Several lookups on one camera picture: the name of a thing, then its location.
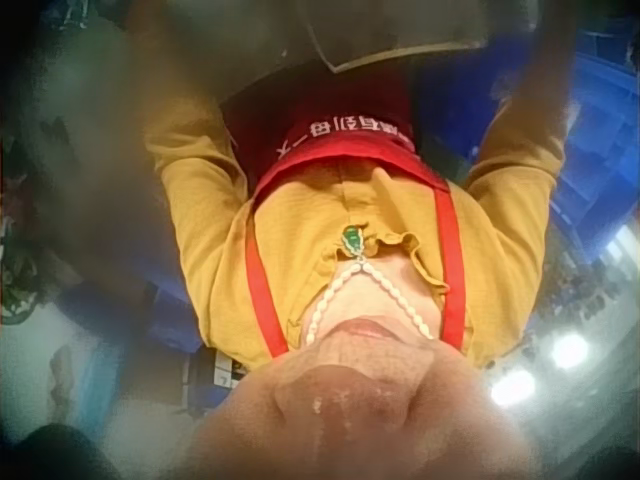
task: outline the green jade pendant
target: green jade pendant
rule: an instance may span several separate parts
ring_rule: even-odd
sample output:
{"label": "green jade pendant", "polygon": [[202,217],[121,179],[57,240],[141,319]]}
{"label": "green jade pendant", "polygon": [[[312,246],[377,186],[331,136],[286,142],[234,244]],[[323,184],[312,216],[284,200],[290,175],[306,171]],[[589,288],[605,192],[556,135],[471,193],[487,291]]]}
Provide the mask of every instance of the green jade pendant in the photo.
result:
{"label": "green jade pendant", "polygon": [[364,260],[364,236],[357,227],[347,227],[342,234],[342,242],[351,255]]}

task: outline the light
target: light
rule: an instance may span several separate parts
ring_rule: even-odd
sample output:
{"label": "light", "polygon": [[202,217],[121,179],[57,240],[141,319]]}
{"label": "light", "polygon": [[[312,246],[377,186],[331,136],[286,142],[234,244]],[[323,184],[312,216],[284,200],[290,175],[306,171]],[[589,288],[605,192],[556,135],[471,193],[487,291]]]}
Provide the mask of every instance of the light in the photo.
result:
{"label": "light", "polygon": [[526,370],[514,370],[491,389],[491,398],[501,407],[520,403],[536,391],[536,381]]}
{"label": "light", "polygon": [[551,356],[558,368],[568,370],[584,362],[589,353],[589,344],[577,333],[570,333],[556,340]]}
{"label": "light", "polygon": [[611,257],[613,257],[614,262],[619,262],[624,255],[615,240],[611,240],[611,243],[607,245],[607,252],[609,252],[609,255],[611,255]]}

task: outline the chin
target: chin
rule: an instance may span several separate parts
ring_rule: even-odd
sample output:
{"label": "chin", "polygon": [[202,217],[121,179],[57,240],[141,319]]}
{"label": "chin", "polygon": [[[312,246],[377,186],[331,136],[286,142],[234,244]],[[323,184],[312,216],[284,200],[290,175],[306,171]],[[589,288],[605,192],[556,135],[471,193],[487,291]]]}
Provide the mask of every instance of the chin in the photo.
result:
{"label": "chin", "polygon": [[337,331],[240,382],[185,465],[190,478],[373,480],[528,478],[533,463],[459,352]]}

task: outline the woman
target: woman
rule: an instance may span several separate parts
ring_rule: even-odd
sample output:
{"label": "woman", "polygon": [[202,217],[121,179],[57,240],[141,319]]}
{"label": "woman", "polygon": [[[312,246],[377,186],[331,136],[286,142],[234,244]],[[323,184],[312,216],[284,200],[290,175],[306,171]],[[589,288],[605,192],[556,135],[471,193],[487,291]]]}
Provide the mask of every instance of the woman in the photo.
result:
{"label": "woman", "polygon": [[283,105],[270,138],[237,139],[241,161],[269,167],[251,197],[219,112],[181,96],[154,118],[201,335],[252,370],[180,478],[530,473],[475,368],[518,342],[537,293],[574,8],[549,2],[466,190],[419,162],[391,77],[335,77]]}

